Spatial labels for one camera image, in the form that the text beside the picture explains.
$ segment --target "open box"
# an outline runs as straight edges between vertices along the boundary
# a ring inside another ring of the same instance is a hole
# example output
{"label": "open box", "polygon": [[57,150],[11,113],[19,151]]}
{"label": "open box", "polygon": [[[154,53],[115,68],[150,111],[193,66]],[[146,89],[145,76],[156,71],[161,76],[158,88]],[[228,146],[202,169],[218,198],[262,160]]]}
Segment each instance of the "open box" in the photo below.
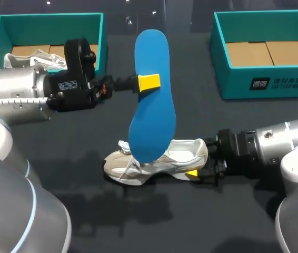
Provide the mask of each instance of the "open box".
{"label": "open box", "polygon": [[210,49],[223,99],[298,97],[298,10],[217,12]]}
{"label": "open box", "polygon": [[104,75],[107,41],[103,13],[0,15],[0,69],[6,53],[30,56],[41,49],[65,58],[65,42],[82,37],[96,54],[96,75]]}

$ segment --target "blue insole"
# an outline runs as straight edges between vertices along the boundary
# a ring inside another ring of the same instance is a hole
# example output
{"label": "blue insole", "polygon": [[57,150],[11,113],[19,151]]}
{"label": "blue insole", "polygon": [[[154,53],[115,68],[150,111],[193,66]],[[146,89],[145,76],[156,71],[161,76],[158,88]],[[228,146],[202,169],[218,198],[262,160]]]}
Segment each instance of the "blue insole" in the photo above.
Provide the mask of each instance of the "blue insole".
{"label": "blue insole", "polygon": [[135,69],[138,75],[160,75],[160,89],[139,96],[128,133],[134,158],[140,163],[150,163],[163,155],[176,129],[170,87],[169,46],[162,32],[145,30],[137,37]]}

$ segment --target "white sneaker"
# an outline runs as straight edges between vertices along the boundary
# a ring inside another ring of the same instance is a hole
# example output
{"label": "white sneaker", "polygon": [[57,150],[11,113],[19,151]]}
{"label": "white sneaker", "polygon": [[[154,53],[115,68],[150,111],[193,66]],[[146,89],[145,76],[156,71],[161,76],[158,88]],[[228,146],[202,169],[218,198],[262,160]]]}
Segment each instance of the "white sneaker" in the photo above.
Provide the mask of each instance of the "white sneaker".
{"label": "white sneaker", "polygon": [[12,69],[14,67],[29,67],[34,65],[42,65],[48,70],[66,70],[66,60],[56,54],[48,54],[38,49],[31,56],[15,56],[13,54],[5,54],[4,68]]}
{"label": "white sneaker", "polygon": [[165,153],[152,163],[140,164],[131,155],[127,142],[119,141],[121,150],[105,158],[104,171],[115,181],[140,186],[152,175],[167,173],[181,180],[192,180],[186,172],[204,167],[208,151],[202,139],[172,140]]}

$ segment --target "teal box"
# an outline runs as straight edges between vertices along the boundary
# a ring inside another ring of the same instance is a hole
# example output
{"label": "teal box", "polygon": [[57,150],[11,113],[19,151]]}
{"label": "teal box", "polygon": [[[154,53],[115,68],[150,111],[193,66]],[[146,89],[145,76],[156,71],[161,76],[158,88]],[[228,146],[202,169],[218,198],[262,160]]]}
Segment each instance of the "teal box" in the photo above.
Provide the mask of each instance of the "teal box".
{"label": "teal box", "polygon": [[95,71],[97,76],[104,75],[107,40],[103,13],[0,15],[0,69],[13,46],[64,45],[82,37],[98,45]]}
{"label": "teal box", "polygon": [[298,97],[298,65],[231,65],[225,43],[268,41],[298,41],[298,10],[214,14],[210,50],[223,99]]}

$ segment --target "black table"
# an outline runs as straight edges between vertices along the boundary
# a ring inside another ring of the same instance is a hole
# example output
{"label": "black table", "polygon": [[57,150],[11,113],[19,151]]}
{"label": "black table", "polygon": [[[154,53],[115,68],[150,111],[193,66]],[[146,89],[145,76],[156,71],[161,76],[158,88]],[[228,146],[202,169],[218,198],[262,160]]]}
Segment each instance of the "black table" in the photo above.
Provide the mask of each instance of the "black table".
{"label": "black table", "polygon": [[[298,99],[222,101],[209,34],[167,38],[176,139],[298,119]],[[109,74],[134,73],[135,40],[108,36]],[[284,196],[260,179],[226,177],[219,188],[172,177],[126,188],[106,181],[102,161],[117,150],[118,140],[126,140],[135,109],[136,96],[124,92],[93,110],[13,127],[43,186],[70,212],[72,252],[281,252],[274,215]]]}

